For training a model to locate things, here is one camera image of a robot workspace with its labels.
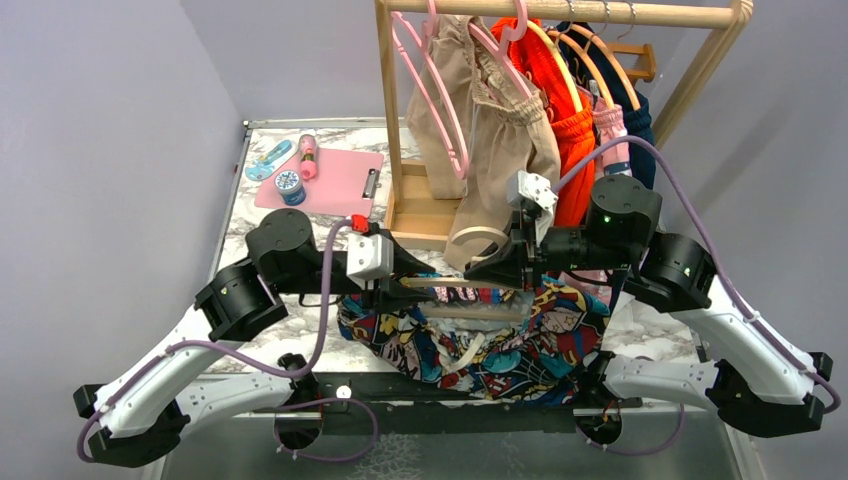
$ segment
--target pink hanger hook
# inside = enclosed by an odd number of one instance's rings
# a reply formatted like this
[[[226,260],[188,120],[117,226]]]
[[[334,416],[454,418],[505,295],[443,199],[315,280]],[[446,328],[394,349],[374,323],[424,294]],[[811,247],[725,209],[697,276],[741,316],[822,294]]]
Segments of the pink hanger hook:
[[[527,21],[530,17],[527,15],[527,2],[525,0],[515,0],[516,17],[518,17],[518,25],[513,29],[506,27],[501,33],[501,43],[498,45],[498,51],[506,55],[506,49],[509,42],[517,42],[524,37],[527,32]]]
[[[427,12],[430,13],[430,19],[421,22],[421,31],[424,33],[421,45],[425,49],[430,44],[430,39],[436,35],[436,23],[439,21],[436,13],[436,0],[427,0]]]

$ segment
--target wooden rack base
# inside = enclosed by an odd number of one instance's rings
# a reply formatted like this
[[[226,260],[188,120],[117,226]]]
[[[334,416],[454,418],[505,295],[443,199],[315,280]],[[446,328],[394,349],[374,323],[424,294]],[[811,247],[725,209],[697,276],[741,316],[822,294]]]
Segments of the wooden rack base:
[[[403,160],[401,172],[403,210],[396,209],[394,192],[390,192],[386,228],[404,248],[444,250],[459,200],[434,199],[427,171],[418,160]]]

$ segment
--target metal hook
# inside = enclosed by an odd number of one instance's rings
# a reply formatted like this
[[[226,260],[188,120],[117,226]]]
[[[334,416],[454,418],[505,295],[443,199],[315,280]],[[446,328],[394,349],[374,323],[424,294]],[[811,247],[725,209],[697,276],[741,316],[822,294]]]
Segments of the metal hook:
[[[622,33],[618,37],[615,38],[616,42],[621,42],[621,39],[630,35],[630,32],[633,31],[633,26],[636,25],[636,6],[633,5],[632,0],[627,0],[627,4],[630,5],[630,28],[627,29],[626,32]]]
[[[609,1],[608,0],[601,0],[601,1],[604,2],[604,9],[606,10],[606,15],[607,15],[606,20],[604,21],[604,28],[602,28],[600,32],[597,32],[597,33],[592,32],[592,36],[589,37],[589,41],[586,42],[586,49],[584,50],[585,53],[589,53],[589,46],[592,45],[592,40],[594,40],[595,37],[599,36],[600,34],[604,33],[604,31],[609,26],[609,17],[612,14],[612,12],[610,12],[610,8],[609,8]]]
[[[562,32],[563,35],[567,35],[568,32],[571,31],[571,26],[574,25],[574,2],[571,0],[568,0],[568,9],[568,28]]]

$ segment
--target white marble surface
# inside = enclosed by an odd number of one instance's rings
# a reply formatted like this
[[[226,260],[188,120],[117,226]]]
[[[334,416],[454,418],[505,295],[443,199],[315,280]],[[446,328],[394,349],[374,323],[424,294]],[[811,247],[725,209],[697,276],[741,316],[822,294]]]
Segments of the white marble surface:
[[[311,133],[319,147],[377,152],[384,155],[383,170],[374,202],[371,219],[382,222],[386,215],[391,170],[388,160],[388,140],[385,128],[321,128],[254,130],[247,156],[247,165],[267,152],[283,139],[296,144],[300,135]],[[412,136],[401,130],[401,147],[404,158],[416,158],[418,149]],[[247,255],[244,235],[256,227],[271,210],[254,206],[259,184],[242,175],[224,240],[219,268],[223,268]],[[327,232],[338,217],[310,214],[318,248],[323,249]],[[337,239],[335,248],[343,248],[343,239]],[[441,259],[441,254],[423,250],[412,253],[438,271],[455,273]],[[604,347],[617,353],[645,355],[655,360],[697,361],[695,347],[689,330],[668,315],[660,315],[652,308],[623,298],[613,315],[604,338]],[[296,296],[285,296],[289,317],[265,330],[241,351],[266,363],[276,363],[285,353],[300,353],[309,357],[318,334],[318,309],[297,304]],[[307,304],[317,303],[317,297],[307,296]],[[341,337],[336,324],[336,308],[330,309],[330,322],[316,371],[393,371],[375,357],[367,348]],[[209,372],[242,372],[250,370],[241,363],[225,358],[210,367]]]

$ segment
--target clothes hanger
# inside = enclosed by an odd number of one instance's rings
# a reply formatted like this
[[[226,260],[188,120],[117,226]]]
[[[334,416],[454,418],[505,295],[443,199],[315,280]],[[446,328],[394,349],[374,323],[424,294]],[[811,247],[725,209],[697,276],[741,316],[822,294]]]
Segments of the clothes hanger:
[[[418,37],[418,33],[415,31],[415,27],[413,27],[411,23],[406,21],[406,19],[403,18],[403,15],[401,15],[400,12],[392,12],[392,39],[394,40],[395,47],[397,48],[398,53],[406,64],[407,70],[409,70],[410,75],[412,75],[412,79],[415,80],[416,85],[418,85],[418,89],[424,96],[424,100],[427,102],[427,105],[430,106],[430,113],[433,116],[433,122],[436,124],[436,128],[439,131],[439,135],[442,137],[442,143],[445,145],[445,149],[447,150],[448,157],[450,158],[451,164],[453,165],[456,178],[460,180],[465,180],[465,178],[468,176],[468,148],[465,145],[465,138],[462,135],[462,128],[459,125],[459,118],[456,115],[456,110],[453,108],[453,103],[450,101],[450,95],[448,94],[447,88],[445,87],[445,83],[442,80],[441,75],[439,74],[439,70],[436,68],[436,64],[433,62],[433,59],[430,58],[430,53],[427,49],[430,44],[430,39],[436,33],[436,22],[438,18],[436,16],[435,0],[428,0],[427,9],[430,13],[429,21],[422,22],[421,24],[421,29],[424,33],[423,40]],[[424,82],[421,80],[421,77],[418,75],[418,71],[415,69],[415,65],[409,58],[409,54],[406,52],[406,49],[400,42],[400,39],[398,39],[394,20],[400,22],[400,24],[406,28],[406,30],[412,36],[412,39],[415,42],[415,45],[418,47],[418,50],[421,52],[424,64],[427,66],[427,70],[433,77],[433,83],[436,84],[436,89],[439,92],[439,96],[442,98],[442,104],[447,110],[451,127],[453,127],[454,136],[457,139],[459,155],[457,155],[456,151],[454,150],[453,142],[451,141],[447,129],[445,128],[445,124],[444,122],[442,122],[442,118],[439,115],[438,110],[436,109],[436,104],[433,102],[433,99],[430,98],[430,94],[424,87]]]
[[[598,67],[595,65],[595,62],[589,57],[589,55],[583,51],[583,48],[574,41],[573,38],[569,37],[565,33],[558,32],[555,28],[548,30],[548,35],[554,39],[557,43],[563,42],[568,45],[572,51],[574,51],[580,60],[583,61],[583,64],[586,65],[586,68],[589,70],[589,73],[592,74],[592,78],[598,83],[598,90],[601,92],[601,97],[603,97],[604,101],[609,107],[615,105],[615,102],[612,99],[612,94],[609,91],[609,87],[607,86],[606,80],[601,75],[601,72],[598,70]]]
[[[497,60],[498,63],[500,63],[506,76],[512,81],[512,83],[515,84],[516,88],[518,88],[522,95],[525,98],[530,98],[533,96],[530,92],[530,87],[527,86],[527,83],[524,81],[524,76],[518,73],[518,70],[515,69],[506,54],[509,42],[521,40],[524,33],[527,32],[527,3],[525,0],[515,0],[515,9],[518,13],[518,28],[515,30],[509,27],[505,28],[501,35],[500,44],[495,43],[489,33],[483,31],[480,27],[473,23],[469,22],[468,29],[471,31],[471,35],[474,36],[474,38],[476,38],[483,47],[485,47],[486,50],[495,57],[495,60]]]
[[[495,243],[498,246],[498,249],[502,248],[506,242],[509,240],[509,237],[506,234],[496,228],[491,227],[468,227],[460,230],[454,236],[451,237],[451,242],[456,243],[458,245],[463,245],[465,242],[469,242],[471,240],[479,240],[485,239],[489,240],[492,243]],[[471,258],[471,264],[475,264],[482,260],[488,258],[474,256]],[[458,287],[458,288],[506,288],[501,285],[496,285],[492,283],[485,282],[469,282],[462,278],[451,278],[451,277],[433,277],[433,278],[406,278],[403,280],[403,283],[407,287],[411,288],[426,288],[426,287]],[[427,305],[419,305],[419,309],[421,313],[426,315],[427,317],[438,317],[438,318],[469,318],[469,319],[477,319],[477,320],[500,320],[504,322],[510,323],[521,323],[527,319],[527,314],[522,314],[519,312],[509,312],[497,309],[491,310],[475,310],[475,309],[467,309],[461,307],[450,307],[450,306],[427,306]]]
[[[607,23],[608,23],[609,22],[609,3],[606,3],[606,2],[604,2],[604,3],[607,7]],[[628,30],[625,35],[629,34],[633,30],[633,26],[636,24],[636,7],[633,5],[633,2],[631,0],[628,0],[627,3],[630,5],[630,14],[631,14],[630,19],[631,19],[631,21],[630,21],[630,30]],[[569,0],[568,4],[569,4],[569,6],[571,6],[571,12],[573,14],[574,13],[574,7],[573,7],[571,0]],[[633,85],[630,83],[630,79],[627,77],[627,74],[624,72],[624,67],[621,66],[621,62],[618,61],[618,59],[612,53],[612,50],[610,50],[610,48],[607,46],[607,44],[604,43],[604,41],[601,40],[601,38],[597,34],[589,31],[586,27],[575,24],[573,21],[571,21],[571,18],[569,18],[568,28],[565,29],[565,31],[562,32],[562,34],[567,36],[568,32],[571,31],[571,30],[574,30],[575,32],[577,32],[580,35],[589,39],[589,42],[586,43],[586,47],[585,47],[585,50],[584,50],[585,52],[589,51],[589,44],[590,43],[592,43],[596,47],[598,47],[598,50],[601,52],[601,54],[603,54],[604,57],[606,57],[607,61],[610,62],[610,65],[612,65],[613,70],[615,70],[615,74],[618,75],[618,78],[621,80],[621,84],[622,84],[622,86],[624,86],[624,91],[627,92],[627,99],[630,101],[630,105],[633,107],[633,110],[638,110],[639,108],[641,108],[639,98],[636,96],[636,90],[633,89]]]
[[[470,242],[472,240],[489,240],[490,242],[496,244],[498,246],[498,250],[500,250],[501,248],[503,248],[504,245],[506,245],[506,242],[509,240],[509,237],[507,237],[505,233],[498,230],[497,228],[468,227],[456,232],[450,238],[450,242],[456,245],[465,245],[467,242]],[[485,257],[471,257],[471,264],[474,265],[475,263],[482,262],[490,256],[491,255],[486,255]]]
[[[545,34],[545,31],[542,30],[542,27],[536,25],[531,21],[527,21],[527,27],[535,33],[539,38],[545,42],[545,46],[548,47],[548,50],[551,53],[551,56],[556,61],[557,67],[559,67],[560,73],[562,73],[562,79],[565,82],[566,87],[568,87],[568,94],[571,97],[572,103],[574,103],[574,111],[580,113],[583,111],[583,102],[580,101],[580,94],[577,93],[577,85],[574,83],[574,78],[571,76],[571,72],[568,70],[568,65],[565,64],[565,59],[562,58],[562,54],[559,52],[559,47],[557,47],[548,35]]]
[[[469,320],[495,320],[509,323],[523,323],[530,316],[529,313],[473,310],[461,307],[428,307],[424,305],[419,305],[418,310],[427,318],[467,318]]]

